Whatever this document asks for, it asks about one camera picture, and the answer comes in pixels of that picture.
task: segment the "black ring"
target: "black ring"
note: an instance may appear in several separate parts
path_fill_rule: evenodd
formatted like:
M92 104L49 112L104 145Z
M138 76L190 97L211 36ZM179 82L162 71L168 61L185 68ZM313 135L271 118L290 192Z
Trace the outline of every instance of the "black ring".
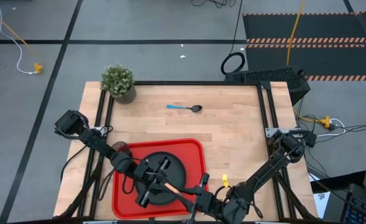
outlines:
M229 54L226 59L224 59L224 61L222 61L222 64L221 64L221 73L223 73L224 75L227 75L226 71L224 71L224 65L226 64L226 62L233 56L240 56L240 59L241 59L241 62L240 62L240 65L237 69L235 69L233 72L238 72L240 71L244 65L245 65L245 56L244 54L242 54L241 52L235 52L235 53L232 53L232 54Z

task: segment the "metal spoon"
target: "metal spoon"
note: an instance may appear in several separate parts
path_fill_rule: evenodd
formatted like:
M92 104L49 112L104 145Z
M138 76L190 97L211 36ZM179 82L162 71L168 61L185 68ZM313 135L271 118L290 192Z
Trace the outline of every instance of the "metal spoon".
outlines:
M199 112L202 109L201 105L194 105L192 107L186 107L186 106L175 106L175 105L166 105L166 108L168 109L190 109L192 112Z

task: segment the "red tray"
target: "red tray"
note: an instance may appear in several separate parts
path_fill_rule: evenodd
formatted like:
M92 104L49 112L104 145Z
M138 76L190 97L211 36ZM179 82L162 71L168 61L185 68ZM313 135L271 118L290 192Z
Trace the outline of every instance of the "red tray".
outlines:
M167 141L140 142L129 144L133 156L139 159L144 158L153 152L169 152L174 154L184 164L186 169L185 187L194 187L199 184L202 174L206 172L203 148L195 139L176 139ZM122 192L122 181L124 176L114 173L114 184L112 188L112 210L120 219L151 218L169 215L187 214L185 207L177 199L164 206L148 205L142 208L135 203L137 192L134 190L126 195ZM131 186L132 180L127 179L126 186ZM194 195L185 195L191 201Z

